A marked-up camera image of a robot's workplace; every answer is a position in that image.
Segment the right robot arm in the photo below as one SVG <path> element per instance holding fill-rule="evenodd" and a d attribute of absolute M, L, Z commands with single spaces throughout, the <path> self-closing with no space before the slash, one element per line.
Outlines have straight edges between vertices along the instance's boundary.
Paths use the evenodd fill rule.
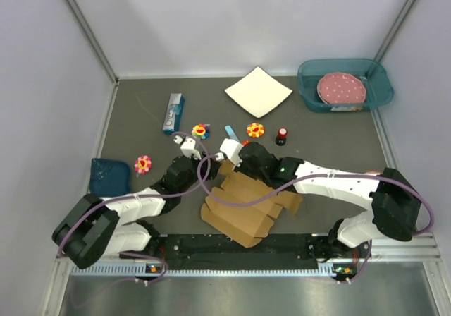
<path fill-rule="evenodd" d="M 328 169 L 295 157 L 277 158 L 256 142 L 233 145 L 224 153 L 237 171 L 273 189 L 320 195 L 361 207 L 361 214 L 340 219 L 330 230 L 328 245 L 334 255 L 346 256 L 375 238 L 408 242 L 416 233 L 421 201 L 397 169 L 386 168 L 382 174 Z"/>

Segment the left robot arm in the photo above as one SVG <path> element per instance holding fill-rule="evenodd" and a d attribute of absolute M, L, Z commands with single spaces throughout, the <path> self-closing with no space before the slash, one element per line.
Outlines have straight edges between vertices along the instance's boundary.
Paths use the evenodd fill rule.
<path fill-rule="evenodd" d="M 182 196 L 199 187 L 198 175 L 209 181 L 220 167 L 215 159 L 205 158 L 200 164 L 181 156 L 172 161 L 160 180 L 139 192 L 105 198 L 88 193 L 56 227 L 51 239 L 58 253 L 80 269 L 123 252 L 152 257 L 159 251 L 159 233 L 143 219 L 170 212 Z"/>

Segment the brown cardboard box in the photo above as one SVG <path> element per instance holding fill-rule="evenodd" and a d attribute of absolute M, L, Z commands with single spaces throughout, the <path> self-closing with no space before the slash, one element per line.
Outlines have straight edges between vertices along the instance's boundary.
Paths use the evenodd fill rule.
<path fill-rule="evenodd" d="M 222 163 L 219 174 L 225 179 L 206 197 L 201 218 L 244 248 L 252 248 L 267 237 L 283 209 L 296 214 L 302 202 L 300 194 L 281 191 L 258 204 L 245 206 L 273 189 L 262 181 L 234 171 L 229 161 Z"/>

